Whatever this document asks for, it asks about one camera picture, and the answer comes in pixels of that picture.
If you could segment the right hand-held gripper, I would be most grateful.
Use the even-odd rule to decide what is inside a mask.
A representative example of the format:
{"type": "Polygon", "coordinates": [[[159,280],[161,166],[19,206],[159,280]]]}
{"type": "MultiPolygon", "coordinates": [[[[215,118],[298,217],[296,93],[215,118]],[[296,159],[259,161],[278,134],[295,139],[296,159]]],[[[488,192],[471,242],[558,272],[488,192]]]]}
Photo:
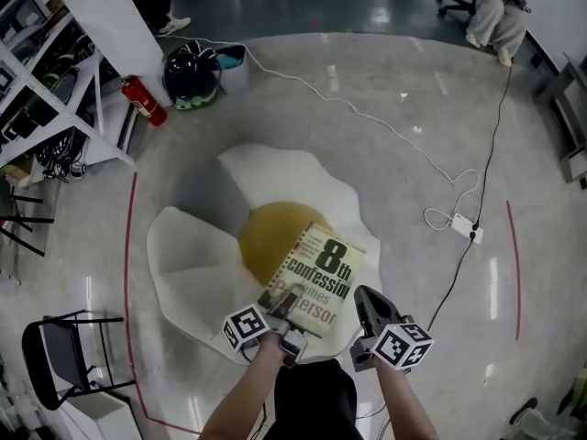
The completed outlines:
{"type": "Polygon", "coordinates": [[[419,365],[435,340],[410,315],[372,287],[360,285],[354,302],[363,334],[350,348],[356,372],[374,367],[374,361],[396,371],[408,372],[419,365]]]}

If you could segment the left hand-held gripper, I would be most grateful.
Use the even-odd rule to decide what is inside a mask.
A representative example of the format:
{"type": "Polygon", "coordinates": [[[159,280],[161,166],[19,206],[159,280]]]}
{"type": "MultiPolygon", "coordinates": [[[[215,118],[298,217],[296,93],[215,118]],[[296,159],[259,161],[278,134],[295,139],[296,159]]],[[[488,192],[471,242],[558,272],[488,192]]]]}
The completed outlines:
{"type": "Polygon", "coordinates": [[[255,304],[228,315],[222,331],[234,352],[250,361],[248,352],[260,344],[261,336],[272,333],[279,336],[279,346],[284,353],[284,366],[291,368],[297,365],[308,346],[308,341],[286,320],[298,300],[299,290],[292,289],[270,308],[268,315],[255,304]]]}

